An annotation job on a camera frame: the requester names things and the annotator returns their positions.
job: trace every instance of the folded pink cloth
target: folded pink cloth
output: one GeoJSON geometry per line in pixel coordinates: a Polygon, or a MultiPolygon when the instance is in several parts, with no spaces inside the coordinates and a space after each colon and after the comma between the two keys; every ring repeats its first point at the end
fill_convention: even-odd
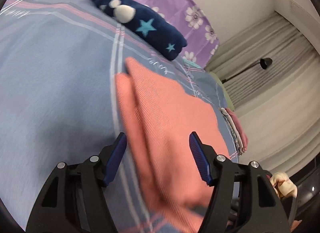
{"type": "Polygon", "coordinates": [[[203,143],[229,158],[215,113],[179,83],[133,58],[126,66],[128,75],[116,75],[117,97],[146,205],[181,232],[196,233],[203,217],[190,208],[208,206],[212,188],[201,180],[189,135],[196,131],[203,143]]]}
{"type": "Polygon", "coordinates": [[[242,129],[242,126],[240,124],[239,119],[237,118],[236,114],[230,109],[230,108],[226,108],[227,113],[231,116],[239,134],[241,137],[241,141],[243,144],[243,151],[246,151],[248,149],[248,142],[249,139],[247,137],[247,135],[244,133],[244,130],[242,129]]]}

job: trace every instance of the beige fabric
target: beige fabric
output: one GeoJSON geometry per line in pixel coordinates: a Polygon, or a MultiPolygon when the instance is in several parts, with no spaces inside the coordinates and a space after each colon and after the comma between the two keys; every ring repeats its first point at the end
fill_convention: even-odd
{"type": "Polygon", "coordinates": [[[274,13],[221,45],[206,70],[224,79],[261,57],[271,57],[272,66],[224,83],[249,138],[240,162],[292,176],[320,152],[320,56],[274,13]]]}

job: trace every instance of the star pattern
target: star pattern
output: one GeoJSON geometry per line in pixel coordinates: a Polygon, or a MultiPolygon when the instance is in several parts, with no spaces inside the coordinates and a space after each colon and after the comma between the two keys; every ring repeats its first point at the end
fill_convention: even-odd
{"type": "Polygon", "coordinates": [[[152,26],[154,19],[150,19],[149,21],[145,22],[144,20],[140,20],[141,26],[137,28],[136,32],[142,32],[142,35],[146,37],[149,31],[157,30],[152,26]]]}
{"type": "Polygon", "coordinates": [[[166,48],[167,50],[169,50],[169,52],[171,52],[172,50],[176,50],[174,48],[175,44],[171,45],[171,43],[168,44],[168,47],[166,48]]]}

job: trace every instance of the blue bed sheet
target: blue bed sheet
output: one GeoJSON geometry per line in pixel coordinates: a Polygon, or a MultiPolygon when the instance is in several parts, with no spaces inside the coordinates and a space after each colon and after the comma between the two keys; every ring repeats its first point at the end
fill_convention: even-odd
{"type": "MultiPolygon", "coordinates": [[[[223,91],[203,69],[164,59],[90,0],[8,0],[0,11],[0,197],[22,228],[58,162],[82,162],[123,131],[114,74],[128,56],[212,105],[238,161],[218,109],[227,106],[223,91]]],[[[104,194],[120,232],[176,232],[144,205],[129,149],[104,194]]]]}

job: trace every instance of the white pom pom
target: white pom pom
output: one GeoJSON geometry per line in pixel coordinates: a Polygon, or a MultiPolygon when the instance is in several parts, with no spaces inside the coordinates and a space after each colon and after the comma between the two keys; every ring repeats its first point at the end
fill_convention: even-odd
{"type": "Polygon", "coordinates": [[[127,23],[133,19],[136,9],[128,5],[119,5],[115,8],[113,14],[120,23],[127,23]]]}
{"type": "Polygon", "coordinates": [[[115,7],[119,6],[120,4],[121,4],[120,0],[112,0],[111,2],[109,2],[109,7],[115,8],[115,7]]]}

